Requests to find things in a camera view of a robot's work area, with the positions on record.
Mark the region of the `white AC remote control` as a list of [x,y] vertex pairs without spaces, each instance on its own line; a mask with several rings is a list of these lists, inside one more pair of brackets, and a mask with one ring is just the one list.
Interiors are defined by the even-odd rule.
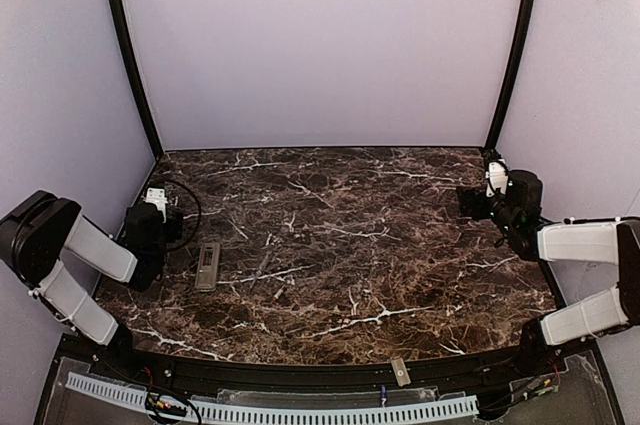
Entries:
[[216,289],[221,246],[217,242],[203,243],[200,248],[194,289],[197,292],[211,292]]

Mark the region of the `clear handle screwdriver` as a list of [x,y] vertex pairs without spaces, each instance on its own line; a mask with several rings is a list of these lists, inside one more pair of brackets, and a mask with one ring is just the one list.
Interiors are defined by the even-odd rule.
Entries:
[[265,271],[267,265],[270,262],[271,255],[272,255],[271,251],[268,251],[265,254],[263,260],[261,261],[257,271],[255,272],[255,274],[253,276],[253,279],[252,279],[251,284],[250,284],[249,289],[248,289],[249,293],[251,293],[253,291],[254,287],[257,284],[258,279],[262,276],[263,272]]

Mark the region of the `gold GP Ultra battery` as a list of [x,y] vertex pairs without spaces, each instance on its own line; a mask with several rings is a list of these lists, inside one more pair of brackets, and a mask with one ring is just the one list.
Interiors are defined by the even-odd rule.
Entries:
[[278,290],[277,292],[273,295],[273,301],[277,302],[280,297],[282,296],[282,294],[284,293],[284,291],[286,290],[286,284],[283,284]]

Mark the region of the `grey battery cover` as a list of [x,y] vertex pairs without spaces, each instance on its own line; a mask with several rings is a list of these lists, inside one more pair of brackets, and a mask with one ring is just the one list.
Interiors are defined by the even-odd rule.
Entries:
[[409,385],[411,383],[411,379],[404,360],[401,357],[395,357],[390,361],[390,363],[398,386],[404,387]]

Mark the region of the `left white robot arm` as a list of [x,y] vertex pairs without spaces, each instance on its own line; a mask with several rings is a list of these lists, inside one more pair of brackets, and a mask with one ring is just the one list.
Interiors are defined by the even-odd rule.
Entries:
[[143,292],[163,273],[172,244],[183,237],[182,212],[161,188],[128,208],[121,236],[100,229],[71,199],[39,190],[1,220],[1,260],[53,312],[112,353],[128,352],[128,327],[99,305],[64,263],[71,255],[101,275]]

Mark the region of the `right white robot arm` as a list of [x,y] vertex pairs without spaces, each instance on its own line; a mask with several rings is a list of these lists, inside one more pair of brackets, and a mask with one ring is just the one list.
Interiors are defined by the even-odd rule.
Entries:
[[520,348],[546,351],[576,339],[612,333],[639,324],[639,219],[567,219],[542,217],[543,183],[526,170],[489,164],[486,184],[456,190],[460,214],[490,220],[522,260],[593,262],[618,267],[617,283],[570,306],[535,318],[522,327]]

